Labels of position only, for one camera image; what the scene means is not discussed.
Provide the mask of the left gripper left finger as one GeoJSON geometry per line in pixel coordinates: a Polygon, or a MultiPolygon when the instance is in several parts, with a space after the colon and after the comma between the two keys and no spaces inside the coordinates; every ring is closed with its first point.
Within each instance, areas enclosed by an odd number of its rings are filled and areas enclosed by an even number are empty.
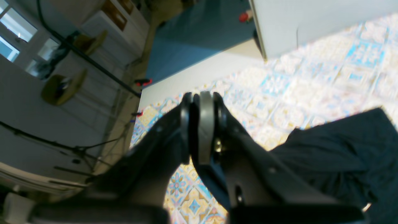
{"type": "Polygon", "coordinates": [[[185,93],[133,149],[77,195],[36,205],[31,224],[169,224],[163,203],[170,178],[188,164],[190,112],[194,94],[185,93]]]}

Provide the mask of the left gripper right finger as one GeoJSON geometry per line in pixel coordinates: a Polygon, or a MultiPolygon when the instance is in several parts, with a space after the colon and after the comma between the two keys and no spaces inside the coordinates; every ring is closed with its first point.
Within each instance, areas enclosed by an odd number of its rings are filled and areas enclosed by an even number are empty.
{"type": "Polygon", "coordinates": [[[259,146],[218,93],[198,95],[198,174],[228,210],[227,224],[367,224],[259,146]]]}

